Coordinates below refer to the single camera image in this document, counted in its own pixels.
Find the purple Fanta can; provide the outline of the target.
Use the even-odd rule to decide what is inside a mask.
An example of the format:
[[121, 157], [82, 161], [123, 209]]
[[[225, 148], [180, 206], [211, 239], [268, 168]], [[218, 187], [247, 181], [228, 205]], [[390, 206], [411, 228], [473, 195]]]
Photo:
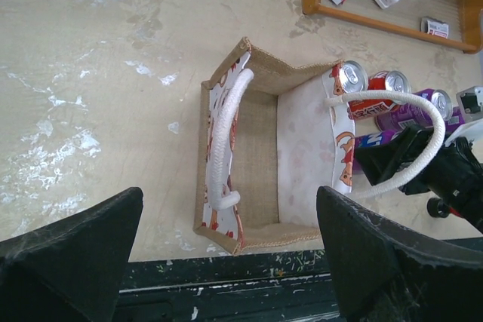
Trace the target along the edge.
[[451, 117], [445, 123], [446, 123], [446, 127], [451, 129], [456, 129], [461, 124], [465, 123], [463, 114], [459, 106], [453, 107]]
[[[453, 103], [447, 92], [428, 88], [415, 92], [415, 94], [430, 101], [437, 108], [444, 121], [450, 118]], [[375, 124], [380, 130], [402, 131], [412, 124], [418, 124], [425, 128], [431, 127], [432, 120], [427, 112], [418, 106], [407, 103], [399, 106], [396, 110], [377, 116]]]
[[383, 130], [376, 133], [369, 133], [355, 138], [355, 148], [369, 148], [386, 145], [399, 135], [395, 130]]

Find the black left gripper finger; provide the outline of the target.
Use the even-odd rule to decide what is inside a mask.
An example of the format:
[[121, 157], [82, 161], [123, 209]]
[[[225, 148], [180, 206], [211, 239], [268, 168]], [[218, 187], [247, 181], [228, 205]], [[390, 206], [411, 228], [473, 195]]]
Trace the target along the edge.
[[3, 321], [109, 321], [143, 210], [130, 187], [1, 242]]

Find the red cola can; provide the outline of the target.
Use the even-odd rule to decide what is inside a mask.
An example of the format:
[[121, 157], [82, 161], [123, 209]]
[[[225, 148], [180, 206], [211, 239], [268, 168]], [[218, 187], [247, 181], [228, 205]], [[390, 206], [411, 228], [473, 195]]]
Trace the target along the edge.
[[[400, 71], [381, 71], [368, 79], [368, 90], [393, 90], [411, 93], [411, 85], [407, 77]], [[396, 110], [401, 101], [394, 100], [356, 100], [349, 102], [349, 117], [359, 121], [372, 118]]]
[[368, 89], [368, 75], [365, 69], [354, 60], [339, 62], [333, 67], [334, 95], [356, 93]]

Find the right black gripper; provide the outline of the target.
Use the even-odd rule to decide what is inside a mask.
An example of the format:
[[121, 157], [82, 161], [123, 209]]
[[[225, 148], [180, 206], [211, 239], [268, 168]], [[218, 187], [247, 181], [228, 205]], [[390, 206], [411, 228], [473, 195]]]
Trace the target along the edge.
[[[372, 186], [408, 170], [433, 128], [412, 125], [355, 159]], [[433, 218], [455, 215], [482, 230], [482, 163], [459, 136], [400, 190], [433, 192]], [[480, 321], [482, 253], [404, 227], [327, 186], [316, 196], [318, 224], [340, 314], [348, 321]]]

